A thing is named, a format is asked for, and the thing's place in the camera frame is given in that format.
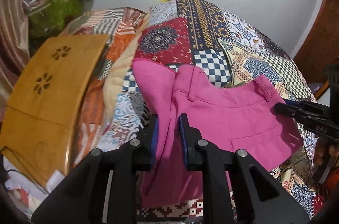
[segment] striped curtain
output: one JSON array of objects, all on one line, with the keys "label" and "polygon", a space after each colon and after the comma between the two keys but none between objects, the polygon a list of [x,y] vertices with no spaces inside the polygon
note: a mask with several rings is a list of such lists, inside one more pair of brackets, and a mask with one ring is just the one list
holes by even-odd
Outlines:
[{"label": "striped curtain", "polygon": [[28,61],[28,19],[22,0],[0,0],[0,122],[14,84]]}]

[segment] bed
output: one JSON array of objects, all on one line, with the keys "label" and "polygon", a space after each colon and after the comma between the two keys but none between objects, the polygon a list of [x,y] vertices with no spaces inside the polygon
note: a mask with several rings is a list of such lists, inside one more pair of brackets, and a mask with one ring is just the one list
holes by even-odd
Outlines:
[{"label": "bed", "polygon": [[[61,33],[82,34],[108,34],[109,40],[79,112],[74,165],[93,148],[119,148],[147,125],[150,113],[133,76],[134,58],[147,58],[174,71],[181,64],[196,65],[219,88],[264,74],[283,98],[316,101],[280,47],[241,18],[205,0],[171,0],[150,7],[149,14],[128,7],[91,11]],[[311,218],[323,203],[311,176],[316,139],[301,124],[296,125],[304,146],[271,175]],[[203,199],[159,208],[139,206],[137,213],[140,222],[200,223]]]}]

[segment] orange striped fabric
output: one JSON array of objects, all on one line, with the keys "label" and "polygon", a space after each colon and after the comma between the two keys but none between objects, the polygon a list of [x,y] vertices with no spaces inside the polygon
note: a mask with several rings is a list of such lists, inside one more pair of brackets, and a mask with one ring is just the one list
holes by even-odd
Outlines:
[{"label": "orange striped fabric", "polygon": [[[120,57],[134,38],[136,29],[140,26],[144,16],[144,12],[134,8],[124,8],[122,19],[114,32],[112,42],[105,54],[103,70],[109,69],[113,62]],[[106,18],[104,11],[93,12],[87,22],[82,24],[78,30],[75,30],[74,34],[91,34],[93,33],[95,25],[100,22],[104,23],[105,19],[108,18]],[[76,127],[77,138],[74,153],[77,153],[77,157],[75,164],[81,161],[91,149],[96,147],[104,130],[104,128],[102,128],[104,115],[103,86],[107,74],[105,76],[103,75],[104,73],[102,73],[100,77],[92,78],[82,101],[78,125]]]}]

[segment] pink pants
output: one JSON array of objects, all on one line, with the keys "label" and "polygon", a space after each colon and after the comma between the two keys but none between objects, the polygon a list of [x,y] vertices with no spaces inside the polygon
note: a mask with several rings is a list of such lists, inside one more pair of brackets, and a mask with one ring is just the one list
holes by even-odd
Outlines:
[{"label": "pink pants", "polygon": [[302,146],[293,119],[275,115],[283,102],[270,81],[261,75],[236,88],[218,89],[202,69],[170,68],[145,59],[133,62],[140,91],[159,118],[155,167],[143,174],[144,207],[159,207],[202,197],[202,174],[187,172],[182,161],[177,120],[186,113],[189,125],[220,149],[246,149],[271,171]]}]

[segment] black clamp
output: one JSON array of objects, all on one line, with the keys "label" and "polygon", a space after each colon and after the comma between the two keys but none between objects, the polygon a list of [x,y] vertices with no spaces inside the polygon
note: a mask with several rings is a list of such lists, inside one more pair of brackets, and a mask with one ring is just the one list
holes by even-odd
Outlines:
[{"label": "black clamp", "polygon": [[[238,223],[308,223],[305,210],[247,151],[219,149],[179,117],[183,159],[188,171],[202,171],[204,223],[235,223],[226,171]],[[281,208],[289,213],[281,213]]]},{"label": "black clamp", "polygon": [[274,106],[275,112],[294,118],[298,123],[303,124],[305,130],[328,139],[323,163],[317,167],[313,175],[314,181],[322,184],[338,161],[338,158],[328,153],[328,149],[333,143],[339,142],[339,126],[331,118],[328,106],[305,101],[295,102],[286,99],[284,101],[285,103],[277,103]]}]

